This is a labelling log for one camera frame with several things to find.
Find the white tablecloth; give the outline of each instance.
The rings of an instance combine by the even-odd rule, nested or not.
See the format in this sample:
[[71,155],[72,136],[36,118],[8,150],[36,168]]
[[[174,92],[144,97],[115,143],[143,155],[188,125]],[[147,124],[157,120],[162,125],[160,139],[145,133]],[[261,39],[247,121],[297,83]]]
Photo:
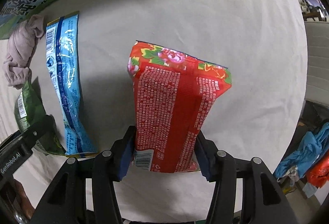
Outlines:
[[[292,138],[305,94],[306,35],[297,0],[57,0],[42,14],[50,21],[75,10],[80,10],[81,120],[100,150],[110,148],[134,124],[126,65],[135,40],[141,40],[229,67],[232,88],[215,102],[203,133],[219,149],[247,160],[258,156],[274,171]],[[30,68],[47,113],[63,133],[45,65],[45,38]],[[1,81],[4,138],[17,128],[13,105],[19,91],[6,87],[3,75]],[[63,162],[37,153],[26,166],[48,184]],[[26,189],[38,184],[21,181]],[[115,184],[122,217],[153,222],[205,219],[213,187],[200,172],[161,174],[138,168],[130,168]],[[239,181],[236,210],[241,209],[241,194]]]

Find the green snack bag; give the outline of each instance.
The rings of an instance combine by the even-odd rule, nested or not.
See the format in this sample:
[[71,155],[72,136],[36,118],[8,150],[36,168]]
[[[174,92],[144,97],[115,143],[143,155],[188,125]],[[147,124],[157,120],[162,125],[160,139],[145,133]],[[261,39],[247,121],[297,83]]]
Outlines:
[[[15,103],[14,114],[20,132],[39,121],[46,115],[46,111],[29,81],[26,81],[22,92]],[[55,131],[43,135],[34,146],[45,155],[65,155],[65,149],[58,141]]]

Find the orange plastic bag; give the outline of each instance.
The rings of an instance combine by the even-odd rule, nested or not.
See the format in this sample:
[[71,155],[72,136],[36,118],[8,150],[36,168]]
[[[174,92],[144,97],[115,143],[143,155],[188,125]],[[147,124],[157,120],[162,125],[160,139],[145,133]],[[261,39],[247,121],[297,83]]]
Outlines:
[[316,165],[306,172],[307,181],[313,186],[321,188],[329,180],[329,151]]
[[157,172],[195,171],[195,140],[216,98],[231,87],[228,69],[137,41],[128,72],[137,123],[134,164]]

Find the screw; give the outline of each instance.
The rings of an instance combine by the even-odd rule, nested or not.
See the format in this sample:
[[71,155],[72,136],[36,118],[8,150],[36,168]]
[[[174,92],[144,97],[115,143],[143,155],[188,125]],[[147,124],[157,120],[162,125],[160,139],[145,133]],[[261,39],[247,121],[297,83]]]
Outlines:
[[102,156],[109,157],[111,154],[112,154],[112,152],[110,150],[106,150],[102,153]]
[[218,155],[219,157],[225,157],[225,156],[226,156],[226,152],[223,151],[223,150],[220,150],[220,151],[217,152],[217,155]]
[[256,164],[260,164],[262,162],[262,160],[259,157],[254,157],[252,161],[254,161]]
[[70,165],[74,164],[75,162],[75,158],[74,157],[70,157],[68,160],[66,160],[66,162]]

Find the nutrition label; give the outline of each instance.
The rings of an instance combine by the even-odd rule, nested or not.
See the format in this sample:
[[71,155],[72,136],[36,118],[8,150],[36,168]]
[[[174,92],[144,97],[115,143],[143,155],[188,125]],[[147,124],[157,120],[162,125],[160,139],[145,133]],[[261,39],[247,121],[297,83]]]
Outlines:
[[201,129],[201,126],[209,113],[209,110],[216,99],[216,91],[219,90],[218,81],[211,80],[207,78],[197,78],[199,82],[199,94],[202,96],[200,107],[198,110],[198,114],[195,120],[194,124],[194,131],[189,131],[187,138],[185,140],[183,151],[180,155],[179,162],[176,165],[176,172],[183,171],[186,169],[189,165],[189,161],[191,160],[195,140],[197,135],[199,134],[199,131]]
[[210,108],[216,100],[216,91],[219,90],[218,81],[207,78],[198,78],[200,86],[200,95],[202,95],[198,115],[195,120],[194,128],[198,131],[208,115]]
[[156,149],[163,159],[180,73],[146,66],[138,82],[136,149]]

